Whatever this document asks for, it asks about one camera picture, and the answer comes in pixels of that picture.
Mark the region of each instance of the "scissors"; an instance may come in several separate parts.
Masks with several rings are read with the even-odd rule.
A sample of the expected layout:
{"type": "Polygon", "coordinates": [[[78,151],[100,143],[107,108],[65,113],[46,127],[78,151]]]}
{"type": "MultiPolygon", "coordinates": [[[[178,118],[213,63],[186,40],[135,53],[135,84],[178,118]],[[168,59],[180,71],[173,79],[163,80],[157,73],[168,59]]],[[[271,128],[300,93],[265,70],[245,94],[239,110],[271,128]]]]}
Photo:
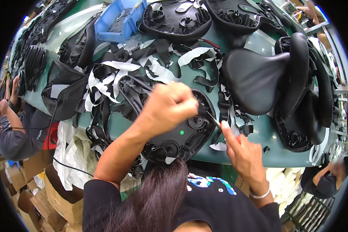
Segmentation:
{"type": "MultiPolygon", "coordinates": [[[[208,111],[207,114],[209,114],[210,118],[212,119],[213,123],[215,123],[215,125],[218,127],[219,131],[223,133],[222,128],[220,126],[220,122],[217,119],[215,119],[208,111]]],[[[236,140],[239,144],[241,144],[241,141],[238,137],[236,137],[236,140]]]]}
{"type": "Polygon", "coordinates": [[[218,129],[220,130],[220,132],[222,132],[222,128],[220,127],[220,122],[215,119],[212,114],[210,114],[208,111],[207,111],[207,114],[209,114],[210,118],[212,119],[213,123],[215,123],[215,125],[218,127],[218,129]]]}

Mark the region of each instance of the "blue plastic bin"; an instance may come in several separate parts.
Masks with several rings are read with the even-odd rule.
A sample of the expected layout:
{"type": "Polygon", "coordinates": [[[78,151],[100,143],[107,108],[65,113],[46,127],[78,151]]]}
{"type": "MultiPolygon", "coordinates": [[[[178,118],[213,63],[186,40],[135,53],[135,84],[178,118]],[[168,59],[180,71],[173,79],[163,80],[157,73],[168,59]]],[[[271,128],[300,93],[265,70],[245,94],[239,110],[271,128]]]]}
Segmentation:
{"type": "Polygon", "coordinates": [[[94,23],[95,40],[113,43],[125,43],[131,34],[137,31],[136,23],[142,18],[144,9],[147,7],[146,0],[114,0],[99,19],[94,23]],[[121,15],[124,9],[132,8],[129,15],[122,23],[120,33],[109,32],[112,24],[121,15]]]}

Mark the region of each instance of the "gray t-shirt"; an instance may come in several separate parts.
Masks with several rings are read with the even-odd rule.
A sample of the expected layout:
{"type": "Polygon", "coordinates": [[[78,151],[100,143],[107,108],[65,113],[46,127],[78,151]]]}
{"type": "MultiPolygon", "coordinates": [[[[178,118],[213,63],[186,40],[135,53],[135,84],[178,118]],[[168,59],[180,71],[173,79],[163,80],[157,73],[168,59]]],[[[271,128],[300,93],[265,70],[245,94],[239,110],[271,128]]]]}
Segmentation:
{"type": "Polygon", "coordinates": [[[18,161],[35,155],[43,147],[43,143],[29,136],[30,118],[27,112],[18,114],[26,134],[13,131],[8,118],[0,117],[0,154],[7,160],[18,161]]]}

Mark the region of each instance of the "metal rack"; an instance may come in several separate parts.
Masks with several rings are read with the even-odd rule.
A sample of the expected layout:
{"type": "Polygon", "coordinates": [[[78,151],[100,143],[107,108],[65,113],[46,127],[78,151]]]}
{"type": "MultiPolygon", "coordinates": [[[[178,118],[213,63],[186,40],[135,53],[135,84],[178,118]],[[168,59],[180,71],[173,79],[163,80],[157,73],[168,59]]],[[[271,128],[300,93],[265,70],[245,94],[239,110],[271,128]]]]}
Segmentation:
{"type": "Polygon", "coordinates": [[[316,232],[331,214],[331,208],[335,198],[318,199],[313,196],[308,204],[299,207],[306,194],[303,191],[300,198],[293,205],[292,210],[287,213],[300,231],[316,232]]]}

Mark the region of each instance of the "silver bracelet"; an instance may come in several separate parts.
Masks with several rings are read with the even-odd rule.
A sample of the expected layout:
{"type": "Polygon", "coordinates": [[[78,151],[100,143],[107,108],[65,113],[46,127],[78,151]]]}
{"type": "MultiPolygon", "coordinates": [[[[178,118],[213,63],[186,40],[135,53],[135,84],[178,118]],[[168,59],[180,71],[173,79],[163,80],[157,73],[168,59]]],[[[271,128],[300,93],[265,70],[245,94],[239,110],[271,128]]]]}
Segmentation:
{"type": "Polygon", "coordinates": [[[266,197],[266,196],[268,195],[268,193],[270,192],[270,185],[269,185],[269,183],[268,183],[268,191],[267,191],[267,193],[264,194],[263,196],[255,196],[254,194],[251,193],[251,191],[249,191],[249,192],[250,192],[250,196],[251,196],[252,198],[261,199],[261,198],[266,197]]]}

